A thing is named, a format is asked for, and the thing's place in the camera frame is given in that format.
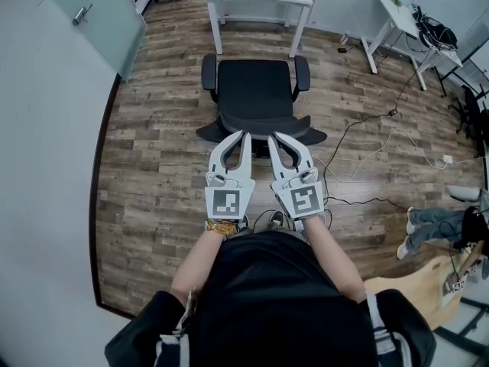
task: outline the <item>white wall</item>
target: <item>white wall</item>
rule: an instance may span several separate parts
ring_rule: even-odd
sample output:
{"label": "white wall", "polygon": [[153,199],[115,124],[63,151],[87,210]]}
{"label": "white wall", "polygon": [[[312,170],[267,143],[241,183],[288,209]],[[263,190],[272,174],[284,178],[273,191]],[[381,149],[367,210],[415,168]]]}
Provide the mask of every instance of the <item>white wall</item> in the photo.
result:
{"label": "white wall", "polygon": [[52,0],[0,0],[0,355],[99,367],[127,322],[95,305],[88,209],[113,69]]}

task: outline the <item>human arm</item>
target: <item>human arm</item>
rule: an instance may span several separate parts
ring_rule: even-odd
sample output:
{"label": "human arm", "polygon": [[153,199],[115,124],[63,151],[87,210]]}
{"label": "human arm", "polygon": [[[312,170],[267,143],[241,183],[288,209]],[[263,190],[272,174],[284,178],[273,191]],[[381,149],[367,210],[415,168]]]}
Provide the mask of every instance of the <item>human arm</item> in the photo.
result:
{"label": "human arm", "polygon": [[200,291],[209,277],[224,235],[204,231],[190,250],[173,278],[170,293],[185,306],[189,292]]}
{"label": "human arm", "polygon": [[358,269],[336,243],[319,216],[303,220],[304,229],[319,265],[338,290],[357,303],[366,298],[364,282]]}

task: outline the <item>cable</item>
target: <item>cable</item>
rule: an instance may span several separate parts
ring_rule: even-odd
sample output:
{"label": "cable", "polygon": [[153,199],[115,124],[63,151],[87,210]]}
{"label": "cable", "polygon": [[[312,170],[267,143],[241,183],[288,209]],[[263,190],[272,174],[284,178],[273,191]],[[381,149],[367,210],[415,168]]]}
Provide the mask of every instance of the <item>cable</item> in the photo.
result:
{"label": "cable", "polygon": [[[409,135],[409,133],[407,133],[407,132],[406,132],[404,129],[401,129],[401,128],[396,128],[396,129],[394,129],[394,130],[393,130],[393,131],[390,133],[389,137],[387,138],[387,141],[385,142],[385,144],[384,144],[384,145],[382,145],[382,147],[380,147],[378,150],[376,150],[376,151],[374,151],[374,152],[371,152],[371,153],[370,153],[370,154],[368,154],[368,155],[367,155],[365,158],[363,158],[363,159],[361,160],[361,162],[358,164],[357,168],[355,169],[355,172],[353,173],[353,175],[352,175],[351,177],[349,177],[347,180],[340,180],[340,179],[338,179],[338,178],[335,176],[335,174],[333,173],[333,171],[332,171],[332,170],[329,168],[329,165],[330,165],[330,164],[331,164],[331,162],[332,162],[332,158],[333,158],[335,155],[333,155],[333,157],[330,159],[330,161],[329,161],[328,165],[326,165],[326,164],[325,164],[325,163],[324,163],[324,162],[323,162],[321,159],[319,159],[319,158],[317,158],[317,157],[315,157],[315,156],[314,156],[314,157],[312,157],[312,158],[313,158],[313,159],[318,160],[319,162],[321,162],[321,164],[322,164],[322,165],[325,167],[325,170],[328,170],[328,171],[329,171],[329,172],[332,174],[332,176],[333,176],[333,177],[334,177],[334,178],[335,178],[335,179],[336,179],[338,182],[349,182],[349,181],[351,181],[351,180],[354,178],[354,176],[356,175],[356,173],[357,173],[357,172],[358,172],[358,170],[360,169],[360,166],[361,166],[361,165],[362,165],[362,164],[363,164],[363,163],[364,163],[364,162],[365,162],[365,161],[366,161],[366,160],[367,160],[367,159],[368,159],[368,158],[369,158],[371,155],[376,154],[377,152],[380,152],[380,151],[382,151],[384,148],[386,148],[387,143],[389,142],[389,140],[390,140],[390,138],[392,137],[392,135],[394,134],[394,132],[403,132],[403,133],[404,133],[404,134],[405,134],[405,135],[406,135],[408,138],[410,138],[410,140],[413,142],[414,146],[417,148],[417,150],[420,152],[420,154],[421,154],[421,155],[422,155],[422,156],[423,156],[423,157],[426,159],[426,161],[428,162],[428,164],[429,164],[431,167],[433,167],[433,168],[437,168],[437,169],[439,169],[439,170],[444,170],[444,169],[445,169],[445,168],[448,166],[448,163],[445,163],[445,166],[443,166],[443,167],[438,167],[438,166],[434,166],[434,165],[432,165],[432,164],[431,164],[431,162],[429,161],[429,159],[428,159],[428,158],[427,158],[427,157],[424,155],[423,151],[421,151],[421,148],[419,148],[418,144],[416,144],[416,142],[413,140],[413,138],[412,138],[412,137]],[[459,162],[454,161],[454,163],[459,164],[459,163],[464,163],[464,162],[467,162],[467,161],[474,161],[474,160],[475,160],[475,159],[468,159],[468,160],[466,160],[466,161],[459,161]]]}
{"label": "cable", "polygon": [[408,41],[410,38],[407,36],[407,33],[406,33],[406,44],[407,44],[407,47],[409,49],[411,49],[413,52],[416,52],[416,53],[423,53],[423,54],[426,54],[428,53],[429,49],[426,49],[426,50],[416,50],[416,49],[413,49],[410,45],[410,42]]}
{"label": "cable", "polygon": [[[390,31],[389,35],[387,35],[387,37],[385,39],[388,39],[392,35],[392,33],[393,33],[394,30],[396,30],[395,27]],[[385,59],[389,56],[390,51],[392,50],[392,48],[394,47],[394,45],[398,42],[398,40],[399,40],[399,38],[400,38],[401,35],[403,35],[403,32],[402,31],[400,32],[399,37],[397,37],[397,39],[394,41],[394,43],[392,45],[390,45],[389,50],[387,51],[387,53],[385,53],[385,57],[380,61],[379,64],[377,64],[377,66],[376,66],[377,70],[379,69],[379,67],[381,66],[381,64],[385,61]]]}
{"label": "cable", "polygon": [[339,145],[342,143],[343,139],[345,138],[346,134],[348,133],[348,130],[353,126],[353,125],[358,125],[358,124],[362,124],[366,121],[368,121],[369,119],[378,119],[380,117],[387,117],[389,116],[389,114],[380,114],[380,115],[371,115],[370,117],[367,117],[366,119],[362,119],[361,121],[356,121],[356,122],[353,122],[351,123],[345,130],[345,133],[343,133],[343,136],[342,138],[340,138],[338,144],[336,145],[336,148],[335,148],[335,152],[333,152],[333,155],[331,156],[331,159],[329,159],[329,162],[328,164],[325,166],[325,169],[324,169],[324,172],[322,173],[322,177],[324,178],[324,182],[325,182],[325,188],[326,188],[326,203],[328,203],[328,183],[326,181],[326,170],[328,169],[328,166],[329,164],[332,162],[332,160],[335,158],[335,155],[336,155],[336,152],[338,152],[338,148],[339,148]]}
{"label": "cable", "polygon": [[426,61],[426,59],[429,57],[429,55],[431,54],[431,51],[432,49],[429,50],[428,54],[426,55],[425,59],[421,62],[421,64],[419,65],[419,67],[416,68],[416,70],[414,71],[413,75],[410,77],[410,79],[404,84],[404,87],[403,89],[401,90],[401,92],[399,93],[399,95],[397,96],[397,100],[396,100],[396,107],[394,108],[394,110],[397,111],[397,104],[399,103],[399,98],[401,95],[403,95],[403,92],[404,90],[406,89],[406,86],[409,84],[409,82],[411,81],[411,79],[414,77],[414,75],[416,75],[418,73],[418,69],[423,65],[423,63]]}
{"label": "cable", "polygon": [[453,271],[454,271],[454,273],[457,275],[457,280],[458,280],[458,281],[460,281],[460,276],[458,276],[457,269],[455,269],[455,263],[453,262],[453,257],[452,257],[452,246],[453,246],[453,242],[450,242],[450,249],[449,249],[450,261],[452,262]]}
{"label": "cable", "polygon": [[329,209],[325,209],[324,212],[329,212],[329,215],[331,216],[331,219],[329,220],[329,226],[328,226],[328,229],[331,229],[331,224],[333,223],[333,212],[331,212]]}
{"label": "cable", "polygon": [[342,201],[343,203],[347,203],[348,205],[354,205],[354,204],[361,204],[361,205],[363,205],[363,204],[370,203],[372,201],[387,202],[387,203],[392,204],[392,205],[396,206],[397,208],[402,209],[403,211],[407,212],[407,208],[405,208],[404,206],[400,206],[400,205],[398,205],[396,203],[393,203],[389,199],[380,199],[378,197],[374,197],[373,199],[370,199],[370,200],[367,200],[367,201],[354,201],[353,203],[350,203],[347,200],[337,199],[336,197],[333,197],[333,196],[330,196],[329,198],[331,200]]}
{"label": "cable", "polygon": [[253,223],[253,233],[254,233],[254,228],[257,226],[257,221],[260,220],[260,218],[267,212],[270,212],[270,211],[275,211],[275,209],[267,209],[266,211],[263,211],[261,213],[261,215],[259,215],[259,217],[254,221]]}
{"label": "cable", "polygon": [[[442,224],[443,223],[446,223],[448,224],[450,227],[452,227],[452,230],[455,232],[454,234],[451,234],[451,235],[446,235],[443,231],[442,231]],[[452,226],[452,224],[450,224],[449,222],[447,222],[446,220],[442,220],[438,226],[438,230],[440,231],[440,234],[443,235],[444,238],[448,239],[452,236],[456,236],[458,234],[461,234],[461,232],[457,232],[456,228],[454,226]],[[457,272],[457,269],[455,268],[455,263],[453,262],[453,257],[452,257],[452,248],[453,248],[453,241],[450,241],[450,249],[449,249],[449,254],[450,254],[450,261],[452,262],[452,267],[453,267],[453,271],[454,273],[457,275],[457,280],[460,281],[460,276],[458,276],[458,272]]]}

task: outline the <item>wall baseboard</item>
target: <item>wall baseboard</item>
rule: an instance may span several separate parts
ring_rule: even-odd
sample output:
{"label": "wall baseboard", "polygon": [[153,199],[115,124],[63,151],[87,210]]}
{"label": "wall baseboard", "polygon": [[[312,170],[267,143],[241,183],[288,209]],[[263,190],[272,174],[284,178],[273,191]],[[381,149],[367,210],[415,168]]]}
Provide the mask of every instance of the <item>wall baseboard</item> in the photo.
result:
{"label": "wall baseboard", "polygon": [[107,134],[108,121],[112,113],[115,97],[119,85],[121,84],[121,76],[117,74],[112,84],[112,88],[108,95],[107,104],[105,105],[102,122],[100,124],[99,138],[97,139],[97,145],[95,149],[95,157],[93,160],[92,168],[92,184],[90,186],[90,199],[89,199],[89,252],[90,252],[90,270],[92,272],[92,286],[95,296],[95,302],[98,307],[107,310],[111,313],[120,315],[121,317],[132,319],[133,315],[126,313],[122,310],[110,307],[102,302],[102,295],[100,292],[99,282],[99,267],[97,266],[97,241],[96,241],[96,217],[97,217],[97,198],[99,190],[99,175],[100,164],[102,162],[102,151],[105,143],[105,135]]}

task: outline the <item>wooden floor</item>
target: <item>wooden floor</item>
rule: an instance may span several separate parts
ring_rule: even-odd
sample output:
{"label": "wooden floor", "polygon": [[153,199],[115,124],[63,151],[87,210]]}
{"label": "wooden floor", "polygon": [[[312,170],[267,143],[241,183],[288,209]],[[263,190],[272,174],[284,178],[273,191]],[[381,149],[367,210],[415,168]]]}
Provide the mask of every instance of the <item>wooden floor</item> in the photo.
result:
{"label": "wooden floor", "polygon": [[[195,130],[215,119],[216,107],[200,86],[204,55],[215,51],[204,0],[152,4],[145,15],[148,30],[131,79],[120,86],[102,154],[96,222],[96,247],[102,301],[137,313],[160,289],[167,289],[176,269],[199,237],[206,219],[204,186],[214,144]],[[294,29],[278,24],[227,23],[222,29],[222,58],[288,60]],[[311,90],[294,104],[297,117],[311,115],[314,128],[328,139],[310,147],[327,161],[348,124],[393,109],[412,65],[389,57],[372,75],[359,48],[337,52],[339,36],[306,29],[298,54],[307,57]],[[289,61],[291,75],[293,62]],[[340,179],[351,176],[362,159],[377,150],[395,128],[403,128],[442,166],[443,154],[457,161],[474,157],[473,144],[456,135],[457,117],[447,110],[433,73],[428,91],[414,77],[399,101],[399,114],[350,129],[331,164]],[[322,173],[323,167],[316,166]],[[330,195],[350,201],[389,198],[402,206],[456,207],[446,184],[480,186],[481,161],[431,168],[411,141],[396,133],[388,146],[364,162],[351,183],[328,174]],[[267,160],[254,160],[257,186],[248,207],[253,222],[266,209],[278,209]],[[406,236],[406,214],[388,203],[348,206],[330,200],[332,234],[355,261],[362,276],[409,274],[432,257],[422,249],[397,261],[394,254]],[[257,228],[263,227],[263,216]]]}

